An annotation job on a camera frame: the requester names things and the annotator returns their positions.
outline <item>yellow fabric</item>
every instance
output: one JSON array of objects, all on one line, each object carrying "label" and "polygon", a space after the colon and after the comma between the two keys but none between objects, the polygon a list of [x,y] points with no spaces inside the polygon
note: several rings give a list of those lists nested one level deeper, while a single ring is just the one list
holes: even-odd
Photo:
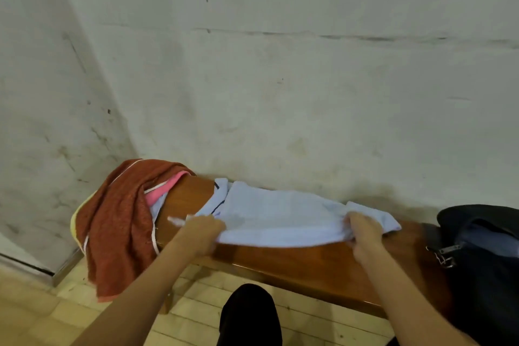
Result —
[{"label": "yellow fabric", "polygon": [[77,213],[79,212],[79,210],[81,208],[83,208],[83,205],[85,205],[87,203],[87,201],[89,199],[91,199],[93,196],[94,196],[95,192],[93,192],[91,195],[88,196],[88,198],[86,200],[84,200],[80,206],[77,207],[76,211],[74,212],[74,214],[72,215],[72,218],[70,219],[70,233],[72,234],[72,238],[74,238],[74,240],[76,241],[76,243],[78,244],[79,246],[79,249],[81,249],[81,251],[83,252],[83,254],[85,253],[83,251],[83,244],[81,244],[81,242],[77,239],[77,234],[76,234],[76,216],[77,216]]}]

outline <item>floor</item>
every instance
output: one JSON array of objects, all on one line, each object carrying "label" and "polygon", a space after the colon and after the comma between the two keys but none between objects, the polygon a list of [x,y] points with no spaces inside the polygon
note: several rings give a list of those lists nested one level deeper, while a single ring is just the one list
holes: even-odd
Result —
[{"label": "floor", "polygon": [[[6,346],[68,346],[107,306],[96,301],[82,260],[57,287],[0,267],[0,339]],[[174,285],[175,303],[159,315],[146,346],[215,346],[219,315],[248,281],[190,265]],[[286,346],[383,346],[387,320],[262,285],[277,306]]]}]

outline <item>reddish-brown cloth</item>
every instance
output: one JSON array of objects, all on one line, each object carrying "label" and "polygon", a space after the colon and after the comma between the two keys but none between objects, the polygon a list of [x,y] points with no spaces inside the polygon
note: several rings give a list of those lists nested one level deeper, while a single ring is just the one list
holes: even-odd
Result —
[{"label": "reddish-brown cloth", "polygon": [[121,163],[78,211],[77,238],[86,249],[88,279],[100,300],[119,295],[155,259],[153,222],[144,191],[180,171],[180,163],[157,159]]}]

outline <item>pink fabric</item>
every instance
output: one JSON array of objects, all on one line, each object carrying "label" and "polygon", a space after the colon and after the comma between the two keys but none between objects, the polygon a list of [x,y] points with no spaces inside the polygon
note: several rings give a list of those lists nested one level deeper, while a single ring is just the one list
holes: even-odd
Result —
[{"label": "pink fabric", "polygon": [[162,185],[161,187],[152,190],[151,192],[146,194],[146,203],[148,206],[152,206],[155,202],[162,196],[164,193],[167,193],[171,190],[173,186],[178,182],[178,180],[183,176],[189,174],[189,171],[180,171],[179,173],[172,176],[168,181]]}]

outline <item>bench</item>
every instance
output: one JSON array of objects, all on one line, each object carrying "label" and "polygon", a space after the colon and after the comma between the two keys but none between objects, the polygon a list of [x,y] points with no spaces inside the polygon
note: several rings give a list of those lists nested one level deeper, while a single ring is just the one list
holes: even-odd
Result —
[{"label": "bench", "polygon": [[[164,247],[177,228],[168,216],[185,219],[212,196],[210,179],[184,176],[168,194],[156,222],[156,239]],[[442,268],[425,250],[422,225],[399,220],[402,230],[384,237],[384,245],[420,291],[442,314],[451,309],[451,294]],[[197,264],[269,284],[378,317],[386,317],[366,273],[351,248],[335,243],[309,248],[257,248],[218,244],[211,257]],[[169,311],[172,296],[163,312]]]}]

